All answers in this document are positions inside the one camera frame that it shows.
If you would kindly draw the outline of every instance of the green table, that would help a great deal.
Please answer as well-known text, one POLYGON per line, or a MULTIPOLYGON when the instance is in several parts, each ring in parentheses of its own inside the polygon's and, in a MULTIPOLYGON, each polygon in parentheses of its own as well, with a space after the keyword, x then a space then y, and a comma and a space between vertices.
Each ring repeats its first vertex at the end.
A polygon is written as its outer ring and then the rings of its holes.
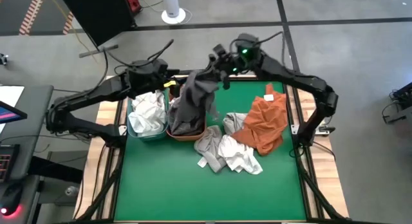
MULTIPOLYGON (((229 90, 217 91, 220 120, 208 119, 208 126, 221 126, 228 112, 247 113, 266 84, 234 81, 229 90)), ((273 85, 283 92, 282 83, 273 85)), ((215 174, 208 165, 199 167, 201 156, 193 142, 128 138, 115 221, 305 220, 297 166, 289 156, 289 128, 283 140, 268 156, 255 151, 263 172, 251 175, 228 167, 215 174)))

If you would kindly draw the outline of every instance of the wooden table frame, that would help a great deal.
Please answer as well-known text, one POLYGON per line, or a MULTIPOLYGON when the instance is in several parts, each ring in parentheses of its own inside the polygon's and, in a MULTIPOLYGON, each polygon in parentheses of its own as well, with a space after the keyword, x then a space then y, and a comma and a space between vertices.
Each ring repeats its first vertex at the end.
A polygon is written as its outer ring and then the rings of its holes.
MULTIPOLYGON (((254 75, 239 75, 236 79, 249 79, 255 80, 254 75)), ((288 91, 288 98, 290 103, 290 114, 293 117, 294 124, 299 124, 298 119, 298 109, 295 105, 294 94, 292 93, 292 88, 287 86, 288 91)), ((315 110, 315 102, 314 98, 310 93, 305 91, 297 90, 298 96, 301 105, 301 111, 303 114, 303 119, 307 120, 308 117, 314 112, 315 110)), ((106 125, 106 124, 113 124, 115 122, 115 114, 118 107, 118 102, 101 102, 99 106, 99 110, 97 113, 96 123, 106 125)), ((120 112, 120 124, 123 124, 126 120, 126 107, 127 102, 126 100, 122 103, 122 109, 120 112)), ((332 149, 329 137, 321 137, 316 136, 315 141, 324 145, 325 147, 332 149)), ((80 206, 79 214, 77 217, 81 216, 84 211, 89 207, 92 202, 92 194, 93 189, 96 187, 95 196, 99 193, 102 188, 102 182, 104 179, 104 174, 106 169, 110 168, 110 173, 113 172, 119 155, 119 149, 114 150, 114 154, 112 154, 111 165, 108 165, 107 162, 109 161, 109 148, 104 147, 104 142, 101 138, 94 138, 90 143, 90 149, 88 154, 88 159, 84 168, 84 192, 83 194, 79 194, 77 198, 76 209, 79 207, 80 198, 82 197, 82 203, 80 206), (100 165, 97 168, 98 159, 102 152, 102 159, 100 161, 100 165)), ((336 164, 333 159, 333 156, 330 153, 327 153, 325 150, 316 147, 314 144, 311 147, 311 156, 313 160, 313 167, 316 174, 316 180, 318 184, 318 188, 327 198, 331 205, 336 209, 338 213, 341 215, 348 217, 348 211, 346 208, 346 203, 344 200, 344 196, 342 193, 341 183, 339 181, 339 175, 337 172, 336 164)), ((308 169, 308 161, 305 156, 302 156, 303 163, 306 169, 308 169)), ((97 217, 96 213, 93 216, 93 219, 106 219, 106 218, 113 218, 114 217, 114 207, 113 201, 116 200, 117 194, 114 193, 113 187, 116 185, 112 185, 109 192, 106 195, 106 199, 104 200, 104 206, 101 208, 101 216, 97 217)), ((308 198, 308 207, 305 209, 309 209, 310 213, 313 218, 319 217, 318 213, 316 212, 316 205, 315 205, 315 198, 313 192, 310 190, 308 185, 305 183, 306 187, 306 194, 308 198)))

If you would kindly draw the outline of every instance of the red light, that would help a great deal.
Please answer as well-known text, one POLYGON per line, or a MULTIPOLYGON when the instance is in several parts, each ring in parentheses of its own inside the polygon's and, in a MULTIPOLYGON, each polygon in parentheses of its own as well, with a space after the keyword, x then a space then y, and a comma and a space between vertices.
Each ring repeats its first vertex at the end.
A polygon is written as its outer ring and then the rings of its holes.
POLYGON ((19 205, 18 207, 17 207, 17 209, 14 211, 14 213, 13 214, 11 214, 11 215, 8 215, 8 216, 3 216, 3 219, 15 219, 15 218, 17 218, 17 217, 19 217, 20 216, 20 213, 23 211, 23 207, 21 206, 21 205, 19 205))

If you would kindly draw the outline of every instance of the computer monitor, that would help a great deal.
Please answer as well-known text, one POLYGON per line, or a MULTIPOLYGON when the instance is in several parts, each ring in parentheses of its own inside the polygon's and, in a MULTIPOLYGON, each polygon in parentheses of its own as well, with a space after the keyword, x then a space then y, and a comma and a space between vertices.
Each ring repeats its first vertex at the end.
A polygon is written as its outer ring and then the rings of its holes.
POLYGON ((0 101, 0 124, 27 118, 27 114, 0 101))

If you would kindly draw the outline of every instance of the yellow cable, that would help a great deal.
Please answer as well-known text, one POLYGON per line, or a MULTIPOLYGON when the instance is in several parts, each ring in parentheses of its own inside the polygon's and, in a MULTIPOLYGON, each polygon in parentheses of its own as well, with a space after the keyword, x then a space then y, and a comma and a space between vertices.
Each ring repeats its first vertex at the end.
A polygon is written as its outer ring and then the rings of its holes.
MULTIPOLYGON (((60 10, 60 12, 61 12, 62 15, 64 16, 64 18, 66 18, 66 20, 68 20, 68 16, 64 13, 63 8, 58 4, 58 2, 57 2, 56 0, 52 0, 52 1, 53 1, 53 3, 56 5, 56 7, 60 10)), ((80 37, 79 37, 79 35, 78 35, 77 32, 76 32, 76 29, 73 28, 73 31, 74 31, 74 33, 75 33, 75 35, 76 35, 77 40, 85 47, 85 49, 87 49, 87 51, 90 51, 89 48, 80 40, 80 37)), ((98 64, 95 56, 92 55, 91 57, 92 57, 92 58, 95 60, 95 62, 98 64)))

